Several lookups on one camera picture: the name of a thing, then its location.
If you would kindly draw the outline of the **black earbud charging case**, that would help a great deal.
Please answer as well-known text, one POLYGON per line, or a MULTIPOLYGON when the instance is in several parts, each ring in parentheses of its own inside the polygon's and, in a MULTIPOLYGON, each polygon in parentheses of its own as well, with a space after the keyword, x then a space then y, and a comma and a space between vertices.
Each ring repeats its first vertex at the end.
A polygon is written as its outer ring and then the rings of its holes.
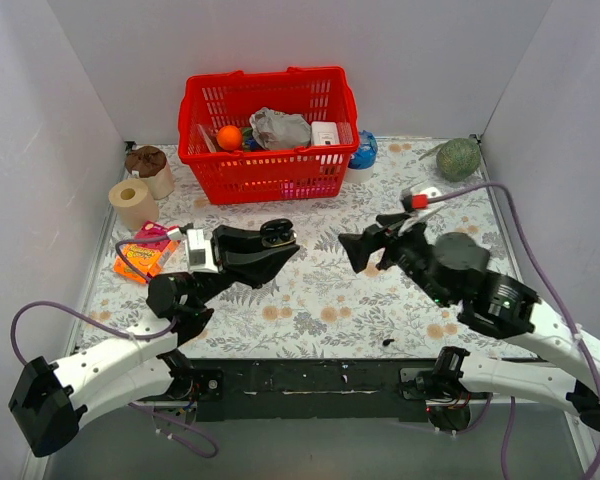
POLYGON ((293 223, 286 218, 267 221, 260 227, 262 244, 267 248, 277 248, 296 242, 293 223))

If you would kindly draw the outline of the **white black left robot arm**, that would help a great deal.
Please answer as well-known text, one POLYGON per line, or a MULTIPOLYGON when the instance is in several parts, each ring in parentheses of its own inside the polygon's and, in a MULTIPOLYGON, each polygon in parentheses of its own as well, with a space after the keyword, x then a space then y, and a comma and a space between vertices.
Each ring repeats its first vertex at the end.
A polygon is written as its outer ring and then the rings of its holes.
POLYGON ((293 224, 270 220, 257 230, 226 225, 206 238, 191 224, 131 244, 181 241, 184 272, 147 276, 147 312, 127 330, 52 362, 23 363, 8 402, 31 453, 49 456, 91 421, 128 404, 166 395, 196 397, 203 384, 180 346, 198 337, 213 316, 208 302, 236 283, 258 289, 299 251, 293 224))

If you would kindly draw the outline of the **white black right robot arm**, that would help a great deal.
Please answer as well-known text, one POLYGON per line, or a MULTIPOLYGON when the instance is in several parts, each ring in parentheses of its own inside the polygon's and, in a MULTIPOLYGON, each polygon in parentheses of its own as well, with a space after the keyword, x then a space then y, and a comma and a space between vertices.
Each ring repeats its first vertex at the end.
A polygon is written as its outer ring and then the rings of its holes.
POLYGON ((360 234, 338 240, 355 272, 382 253, 377 267, 398 267, 440 307, 459 306, 459 323, 486 337, 524 348, 539 365, 487 358, 461 347, 445 347, 434 367, 406 383, 413 398, 498 393, 550 405, 600 432, 600 340, 572 332, 566 321, 530 287, 491 271, 490 253, 464 233, 435 243, 426 225, 407 215, 383 215, 360 234))

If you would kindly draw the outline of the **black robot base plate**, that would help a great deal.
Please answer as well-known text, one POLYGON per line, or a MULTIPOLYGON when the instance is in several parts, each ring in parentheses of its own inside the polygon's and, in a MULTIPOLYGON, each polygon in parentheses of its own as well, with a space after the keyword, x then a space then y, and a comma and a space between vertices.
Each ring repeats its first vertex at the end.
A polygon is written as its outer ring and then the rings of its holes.
POLYGON ((197 402, 197 420, 427 420, 426 403, 406 393, 425 359, 193 359, 194 390, 149 396, 161 407, 197 402))

